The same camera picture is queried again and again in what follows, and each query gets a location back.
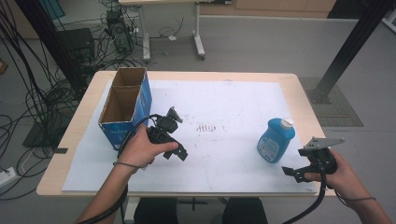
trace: wooden table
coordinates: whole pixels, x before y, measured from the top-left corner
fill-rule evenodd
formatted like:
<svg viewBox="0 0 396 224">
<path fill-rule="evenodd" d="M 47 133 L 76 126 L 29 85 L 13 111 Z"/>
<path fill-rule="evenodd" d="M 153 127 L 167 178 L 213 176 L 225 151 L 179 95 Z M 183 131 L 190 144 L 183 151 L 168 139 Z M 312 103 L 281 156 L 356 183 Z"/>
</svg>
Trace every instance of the wooden table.
<svg viewBox="0 0 396 224">
<path fill-rule="evenodd" d="M 101 71 L 97 72 L 93 77 L 59 145 L 61 148 L 67 148 L 67 152 L 53 155 L 49 167 L 37 187 L 37 193 L 39 195 L 90 196 L 94 194 L 94 192 L 65 192 L 62 191 L 62 187 L 70 169 L 78 143 L 87 129 L 89 120 L 102 96 L 105 85 L 115 74 L 115 71 Z M 277 82 L 280 84 L 286 98 L 300 141 L 302 143 L 307 143 L 312 136 L 324 137 L 324 133 L 305 96 L 300 81 L 297 76 L 293 74 L 148 71 L 148 79 Z"/>
<path fill-rule="evenodd" d="M 193 38 L 195 46 L 197 48 L 198 55 L 204 60 L 205 51 L 202 44 L 201 36 L 199 34 L 199 14 L 200 14 L 200 4 L 199 0 L 120 0 L 120 4 L 124 6 L 133 6 L 137 9 L 137 13 L 140 18 L 140 26 L 142 29 L 142 39 L 143 39 L 143 60 L 148 63 L 151 56 L 149 52 L 149 34 L 147 33 L 146 23 L 145 23 L 145 13 L 143 5 L 146 4 L 170 4 L 170 3 L 194 3 L 195 4 L 195 30 L 193 31 Z"/>
</svg>

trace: black pole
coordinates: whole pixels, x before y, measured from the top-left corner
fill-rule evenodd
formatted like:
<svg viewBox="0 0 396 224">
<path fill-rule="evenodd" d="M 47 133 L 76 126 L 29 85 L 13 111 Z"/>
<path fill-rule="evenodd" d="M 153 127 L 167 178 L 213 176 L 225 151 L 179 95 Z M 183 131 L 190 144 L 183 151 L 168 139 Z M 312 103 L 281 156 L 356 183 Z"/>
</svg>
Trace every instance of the black pole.
<svg viewBox="0 0 396 224">
<path fill-rule="evenodd" d="M 41 6 L 39 0 L 15 0 L 15 2 L 64 73 L 76 97 L 81 100 L 88 84 L 83 79 L 78 64 L 73 60 L 58 36 L 56 27 L 47 11 Z"/>
<path fill-rule="evenodd" d="M 376 26 L 382 21 L 392 3 L 393 0 L 371 1 L 319 84 L 312 91 L 308 91 L 311 103 L 328 104 L 330 102 L 328 96 L 335 83 L 361 50 Z"/>
</svg>

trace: bottle cap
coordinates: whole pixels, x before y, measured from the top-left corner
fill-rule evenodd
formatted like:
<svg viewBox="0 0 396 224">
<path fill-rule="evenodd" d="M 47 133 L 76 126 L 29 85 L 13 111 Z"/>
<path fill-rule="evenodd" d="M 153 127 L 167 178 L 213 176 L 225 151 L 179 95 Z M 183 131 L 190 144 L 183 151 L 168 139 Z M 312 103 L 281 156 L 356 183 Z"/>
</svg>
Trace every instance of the bottle cap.
<svg viewBox="0 0 396 224">
<path fill-rule="evenodd" d="M 294 121 L 292 119 L 282 119 L 280 121 L 280 125 L 282 125 L 282 128 L 285 128 L 285 129 L 292 128 L 293 124 L 294 124 Z"/>
</svg>

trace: blue bottle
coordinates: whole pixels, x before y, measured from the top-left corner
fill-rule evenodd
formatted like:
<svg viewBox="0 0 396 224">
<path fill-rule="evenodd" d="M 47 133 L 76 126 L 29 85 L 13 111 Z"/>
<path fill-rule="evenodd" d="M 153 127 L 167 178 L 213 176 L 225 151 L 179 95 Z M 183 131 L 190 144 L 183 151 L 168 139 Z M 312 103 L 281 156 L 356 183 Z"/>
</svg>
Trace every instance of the blue bottle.
<svg viewBox="0 0 396 224">
<path fill-rule="evenodd" d="M 257 144 L 257 150 L 267 161 L 276 163 L 285 154 L 294 136 L 295 131 L 291 119 L 270 119 L 267 131 Z"/>
</svg>

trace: white paper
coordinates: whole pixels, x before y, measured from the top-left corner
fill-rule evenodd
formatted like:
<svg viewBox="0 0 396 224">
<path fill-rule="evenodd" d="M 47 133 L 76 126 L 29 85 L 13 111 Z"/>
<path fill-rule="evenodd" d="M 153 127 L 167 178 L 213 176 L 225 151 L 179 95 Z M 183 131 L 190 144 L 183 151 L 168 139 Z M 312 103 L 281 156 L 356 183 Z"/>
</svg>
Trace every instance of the white paper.
<svg viewBox="0 0 396 224">
<path fill-rule="evenodd" d="M 98 126 L 108 89 L 84 133 L 68 176 L 66 191 L 97 191 L 117 158 Z M 257 143 L 267 122 L 291 118 L 278 83 L 235 81 L 150 81 L 151 114 L 166 115 L 171 106 L 183 119 L 172 136 L 187 149 L 185 161 L 156 157 L 129 181 L 131 192 L 172 193 L 314 193 L 313 183 L 296 183 L 281 166 L 301 168 L 296 136 L 276 164 L 265 161 Z"/>
</svg>

